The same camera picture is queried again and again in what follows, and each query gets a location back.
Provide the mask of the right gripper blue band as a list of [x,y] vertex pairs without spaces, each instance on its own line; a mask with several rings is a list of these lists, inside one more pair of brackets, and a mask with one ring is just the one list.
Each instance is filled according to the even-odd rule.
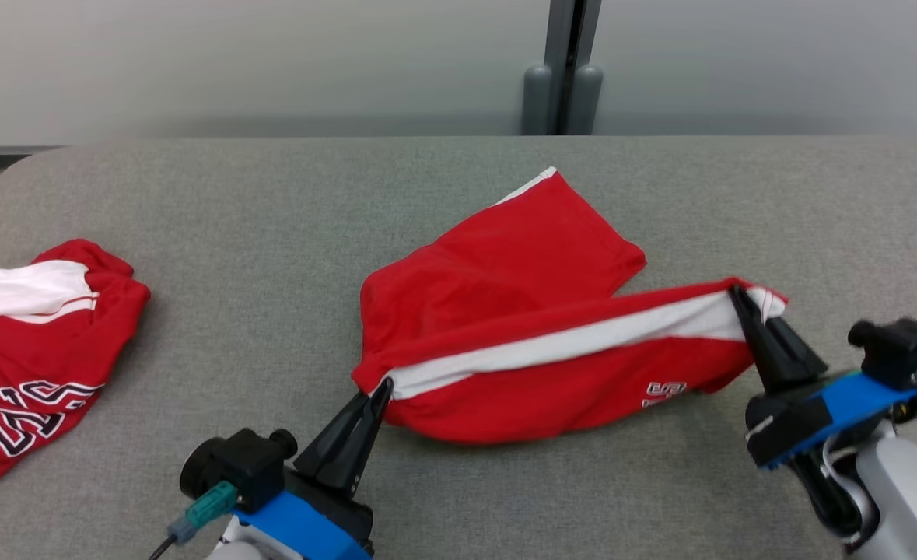
[[821,378],[828,365],[782,319],[786,302],[765,288],[729,289],[761,385],[746,407],[747,452],[761,469],[786,467],[818,521],[838,539],[870,539],[879,508],[859,455],[917,419],[917,383],[892,389],[861,372]]

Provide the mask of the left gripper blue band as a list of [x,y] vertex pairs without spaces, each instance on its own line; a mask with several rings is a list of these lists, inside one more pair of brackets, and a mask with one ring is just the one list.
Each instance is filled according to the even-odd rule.
[[373,511],[355,500],[394,392],[386,378],[356,394],[285,468],[283,492],[256,513],[235,510],[231,543],[240,559],[373,559]]

